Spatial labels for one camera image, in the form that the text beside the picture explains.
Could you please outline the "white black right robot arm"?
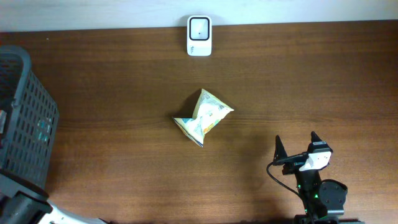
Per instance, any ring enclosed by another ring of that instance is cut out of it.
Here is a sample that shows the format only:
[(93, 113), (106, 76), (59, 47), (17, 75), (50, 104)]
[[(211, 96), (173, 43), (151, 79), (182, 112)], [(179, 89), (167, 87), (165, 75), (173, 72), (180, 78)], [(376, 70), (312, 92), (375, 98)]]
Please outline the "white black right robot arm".
[[(311, 140), (305, 152), (288, 156), (280, 136), (275, 137), (273, 161), (266, 171), (276, 183), (294, 193), (303, 203), (305, 213), (294, 216), (293, 222), (305, 223), (361, 223), (358, 219), (342, 220), (344, 204), (348, 194), (345, 184), (333, 179), (321, 179), (320, 171), (330, 164), (332, 148), (312, 131)], [(283, 175), (294, 175), (296, 190), (285, 185), (271, 172), (270, 167), (281, 166)]]

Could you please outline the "yellow snack bag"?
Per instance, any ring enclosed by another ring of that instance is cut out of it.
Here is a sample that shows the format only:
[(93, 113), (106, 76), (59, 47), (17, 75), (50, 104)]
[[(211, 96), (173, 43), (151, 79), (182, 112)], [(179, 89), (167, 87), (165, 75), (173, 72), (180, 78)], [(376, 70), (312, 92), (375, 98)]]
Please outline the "yellow snack bag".
[(182, 130), (184, 135), (200, 147), (203, 147), (205, 135), (232, 111), (234, 109), (226, 103), (223, 103), (216, 96), (202, 89), (192, 117), (173, 117), (173, 121)]

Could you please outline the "white barcode scanner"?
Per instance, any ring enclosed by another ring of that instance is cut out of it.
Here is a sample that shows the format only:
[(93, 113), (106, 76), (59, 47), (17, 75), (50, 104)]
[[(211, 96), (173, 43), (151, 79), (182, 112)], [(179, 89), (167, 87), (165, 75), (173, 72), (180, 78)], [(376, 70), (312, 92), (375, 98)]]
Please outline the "white barcode scanner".
[(187, 19), (187, 54), (207, 57), (212, 53), (213, 23), (209, 16), (190, 16)]

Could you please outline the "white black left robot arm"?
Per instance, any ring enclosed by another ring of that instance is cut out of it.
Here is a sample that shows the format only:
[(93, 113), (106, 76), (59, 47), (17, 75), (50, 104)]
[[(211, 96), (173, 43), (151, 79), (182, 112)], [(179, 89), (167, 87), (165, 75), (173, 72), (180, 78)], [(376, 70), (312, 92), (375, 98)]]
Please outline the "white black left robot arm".
[(90, 224), (100, 218), (82, 217), (58, 208), (40, 187), (1, 171), (1, 224)]

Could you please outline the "grey plastic mesh basket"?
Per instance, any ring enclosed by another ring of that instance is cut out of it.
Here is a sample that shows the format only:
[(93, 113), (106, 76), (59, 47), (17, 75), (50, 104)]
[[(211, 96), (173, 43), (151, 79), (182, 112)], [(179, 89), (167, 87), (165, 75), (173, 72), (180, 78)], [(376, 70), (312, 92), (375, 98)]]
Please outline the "grey plastic mesh basket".
[(45, 187), (59, 120), (22, 47), (1, 47), (1, 169)]

